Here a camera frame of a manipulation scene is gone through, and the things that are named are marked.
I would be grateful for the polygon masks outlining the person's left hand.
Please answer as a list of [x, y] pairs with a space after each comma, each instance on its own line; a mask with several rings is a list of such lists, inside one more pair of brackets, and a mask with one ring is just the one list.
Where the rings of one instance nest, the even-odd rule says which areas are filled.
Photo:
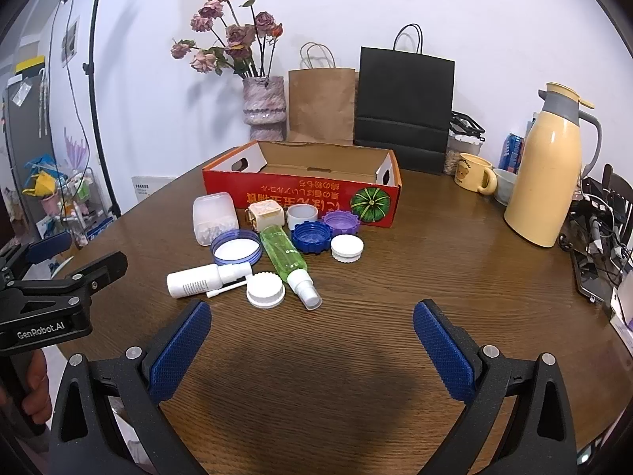
[[35, 424], [44, 425], [53, 413], [53, 406], [49, 393], [47, 363], [42, 350], [31, 353], [26, 380], [29, 392], [23, 401], [23, 409]]

